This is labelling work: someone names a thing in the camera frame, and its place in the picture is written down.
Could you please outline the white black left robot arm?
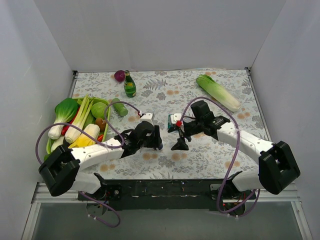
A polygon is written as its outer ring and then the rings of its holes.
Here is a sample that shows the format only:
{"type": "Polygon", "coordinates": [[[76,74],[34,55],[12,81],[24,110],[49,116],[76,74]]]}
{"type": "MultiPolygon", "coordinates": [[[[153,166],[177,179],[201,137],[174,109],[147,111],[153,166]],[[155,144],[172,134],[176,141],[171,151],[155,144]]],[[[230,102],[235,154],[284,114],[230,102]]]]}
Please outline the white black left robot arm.
{"type": "Polygon", "coordinates": [[[160,128],[142,121],[135,129],[124,131],[121,139],[115,136],[102,144],[68,148],[58,146],[38,169],[51,196],[57,197],[69,190],[95,194],[104,179],[96,173],[88,174],[84,169],[107,160],[118,160],[134,155],[141,148],[160,150],[163,148],[160,128]]]}

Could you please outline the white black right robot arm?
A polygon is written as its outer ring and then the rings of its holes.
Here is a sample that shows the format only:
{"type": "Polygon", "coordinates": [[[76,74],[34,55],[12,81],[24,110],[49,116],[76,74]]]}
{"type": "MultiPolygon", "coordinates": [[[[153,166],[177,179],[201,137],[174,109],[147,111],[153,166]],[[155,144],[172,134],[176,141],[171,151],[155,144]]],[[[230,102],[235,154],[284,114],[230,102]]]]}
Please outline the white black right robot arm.
{"type": "Polygon", "coordinates": [[[279,194],[301,175],[290,146],[284,141],[273,143],[246,131],[238,130],[235,123],[224,116],[215,116],[208,104],[196,101],[191,105],[193,116],[184,118],[180,113],[168,117],[168,131],[179,133],[177,143],[171,148],[187,151],[186,142],[199,133],[204,133],[217,141],[229,144],[258,164],[258,169],[239,171],[229,176],[223,194],[230,197],[248,190],[265,189],[273,195],[279,194]]]}

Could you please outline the teal weekly pill organizer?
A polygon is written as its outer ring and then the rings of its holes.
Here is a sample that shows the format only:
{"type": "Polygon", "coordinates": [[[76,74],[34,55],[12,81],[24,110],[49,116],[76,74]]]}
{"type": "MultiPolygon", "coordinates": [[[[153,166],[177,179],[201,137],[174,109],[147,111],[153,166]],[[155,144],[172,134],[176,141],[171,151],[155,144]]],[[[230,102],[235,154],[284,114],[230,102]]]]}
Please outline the teal weekly pill organizer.
{"type": "Polygon", "coordinates": [[[168,133],[176,131],[177,128],[177,121],[179,120],[179,115],[177,113],[175,114],[169,114],[168,115],[168,133]]]}

